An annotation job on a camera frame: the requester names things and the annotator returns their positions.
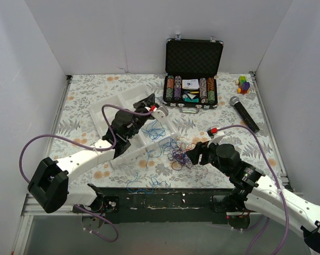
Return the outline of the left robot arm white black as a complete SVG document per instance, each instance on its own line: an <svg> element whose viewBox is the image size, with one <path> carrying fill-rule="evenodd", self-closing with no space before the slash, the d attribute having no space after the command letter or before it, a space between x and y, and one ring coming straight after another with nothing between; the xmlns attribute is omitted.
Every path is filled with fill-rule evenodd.
<svg viewBox="0 0 320 255"><path fill-rule="evenodd" d="M61 158L43 159L28 184L28 191L46 213L53 213L63 205L83 205L96 213L103 206L103 194L93 184L86 184L79 191L72 191L69 185L90 169L122 155L130 146L130 140L153 118L159 107L155 95L134 103L134 111L116 107L115 118L108 124L106 134L92 146Z"/></svg>

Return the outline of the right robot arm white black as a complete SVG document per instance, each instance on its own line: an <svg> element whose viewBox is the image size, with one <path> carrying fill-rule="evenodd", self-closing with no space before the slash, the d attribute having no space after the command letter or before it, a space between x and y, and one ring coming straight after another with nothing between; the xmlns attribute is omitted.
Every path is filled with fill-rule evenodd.
<svg viewBox="0 0 320 255"><path fill-rule="evenodd" d="M231 144L199 142L187 152L192 164L211 164L235 186L231 207L256 211L303 236L309 248L320 254L320 206L278 187L262 170L240 159Z"/></svg>

